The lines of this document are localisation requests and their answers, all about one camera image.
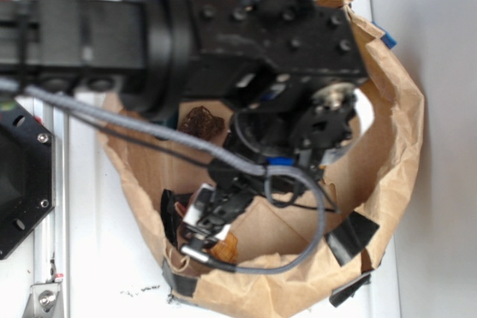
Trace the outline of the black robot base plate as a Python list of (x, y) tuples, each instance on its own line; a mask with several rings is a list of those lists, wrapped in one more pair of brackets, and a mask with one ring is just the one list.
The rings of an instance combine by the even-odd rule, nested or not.
[(1, 259), (11, 253), (48, 215), (49, 131), (24, 107), (1, 111)]

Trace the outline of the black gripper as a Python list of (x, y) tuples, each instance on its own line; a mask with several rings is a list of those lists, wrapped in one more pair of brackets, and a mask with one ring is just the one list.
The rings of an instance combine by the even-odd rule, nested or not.
[[(321, 179), (323, 167), (342, 157), (353, 139), (357, 89), (355, 81), (333, 79), (323, 86), (276, 83), (251, 104), (227, 98), (223, 102), (234, 113), (224, 147), (257, 165), (298, 167)], [(217, 159), (209, 175), (216, 186), (199, 187), (180, 224), (187, 241), (224, 240), (256, 195), (284, 209), (306, 190), (285, 174), (256, 177)]]

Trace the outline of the sensor gripper finger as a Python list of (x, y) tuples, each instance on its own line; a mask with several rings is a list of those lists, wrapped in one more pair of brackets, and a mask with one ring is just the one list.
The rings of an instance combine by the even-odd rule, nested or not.
[(204, 251), (208, 243), (208, 240), (193, 238), (180, 247), (180, 252), (200, 263), (218, 263), (217, 258)]

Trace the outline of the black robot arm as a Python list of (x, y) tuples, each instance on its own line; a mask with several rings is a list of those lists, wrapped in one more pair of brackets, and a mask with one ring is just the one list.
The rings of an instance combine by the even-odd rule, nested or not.
[(60, 93), (116, 92), (136, 130), (213, 156), (182, 223), (183, 254), (207, 250), (256, 195), (318, 202), (346, 152), (367, 73), (346, 13), (315, 0), (18, 0), (1, 3), (1, 91), (68, 107)]

